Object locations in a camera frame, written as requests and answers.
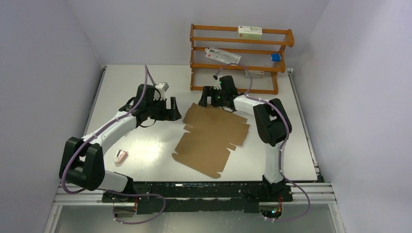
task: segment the blue object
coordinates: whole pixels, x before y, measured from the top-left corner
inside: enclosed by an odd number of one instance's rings
[[[274,53],[274,54],[272,54],[271,55],[271,60],[273,61],[273,62],[278,62],[278,61],[280,61],[282,58],[280,57],[280,54],[279,53]]]

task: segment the white wall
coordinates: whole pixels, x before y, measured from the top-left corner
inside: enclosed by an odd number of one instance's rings
[[[299,57],[329,0],[68,0],[103,64],[188,65],[190,24],[292,29]]]
[[[0,1],[0,232],[43,232],[101,75],[65,0]]]
[[[409,0],[331,0],[294,69],[348,233],[412,229],[411,22]]]

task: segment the brown cardboard sheet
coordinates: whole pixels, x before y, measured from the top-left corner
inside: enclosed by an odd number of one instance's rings
[[[247,136],[247,119],[222,108],[201,107],[195,103],[183,122],[185,132],[173,159],[212,178],[220,178],[230,151],[242,146]]]

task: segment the wooden rack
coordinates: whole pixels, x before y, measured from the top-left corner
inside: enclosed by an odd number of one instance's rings
[[[233,53],[249,53],[249,54],[264,54],[271,55],[273,53],[279,53],[281,56],[280,62],[275,62],[272,67],[260,67],[260,66],[247,66],[248,70],[262,70],[271,73],[273,90],[258,90],[251,89],[250,93],[259,93],[259,94],[277,94],[279,89],[277,87],[277,73],[286,71],[286,64],[284,58],[284,52],[286,46],[292,47],[294,45],[294,38],[292,30],[275,30],[275,29],[262,29],[263,33],[270,34],[284,34],[285,38],[283,41],[271,41],[271,40],[244,40],[244,39],[233,39],[233,38],[217,38],[217,37],[198,37],[194,36],[194,30],[212,30],[212,31],[226,31],[226,32],[237,32],[237,27],[221,27],[221,26],[203,26],[203,25],[191,25],[190,26],[190,41],[191,41],[191,54],[190,54],[190,68],[191,68],[191,78],[190,78],[190,90],[201,91],[203,87],[194,86],[194,72],[196,68],[209,68],[209,69],[220,69],[224,66],[217,64],[203,64],[196,63],[194,61],[194,52],[195,51],[205,51],[207,47],[196,47],[194,41],[216,41],[216,42],[231,42],[231,43],[250,43],[250,44],[264,44],[264,45],[280,45],[278,51],[268,51],[268,50],[244,50],[244,49],[226,49],[219,48],[221,50]],[[224,69],[233,69],[233,70],[243,70],[239,66],[227,66]],[[238,89],[240,92],[245,92],[246,89]]]

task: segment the white table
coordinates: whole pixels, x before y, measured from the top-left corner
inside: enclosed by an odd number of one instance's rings
[[[182,118],[194,102],[200,99],[200,91],[190,91],[189,66],[149,66],[155,82],[167,82],[167,96],[175,96]],[[212,75],[216,70],[202,70],[196,73],[195,85],[213,85]],[[246,88],[249,80],[240,71],[224,70],[231,74],[237,88]],[[87,133],[106,123],[127,100],[136,95],[137,87],[144,82],[143,65],[109,65],[101,83],[98,97],[92,111]],[[257,98],[279,98],[292,124],[292,133],[285,149],[284,172],[295,181],[317,180],[312,156],[302,126],[296,100],[289,77],[279,73],[278,95],[251,94]],[[270,78],[254,80],[254,89],[271,89]],[[265,147],[258,136],[254,117],[243,112],[235,112],[248,119],[249,133],[242,147],[231,151],[224,171],[219,179],[210,178],[172,158],[172,153],[182,137],[184,123],[181,120],[158,121],[149,128],[137,128],[114,144],[104,156],[105,168],[132,177],[135,181],[259,181],[265,169]],[[147,120],[143,125],[152,124]],[[122,165],[113,163],[117,151],[126,150],[128,158]]]

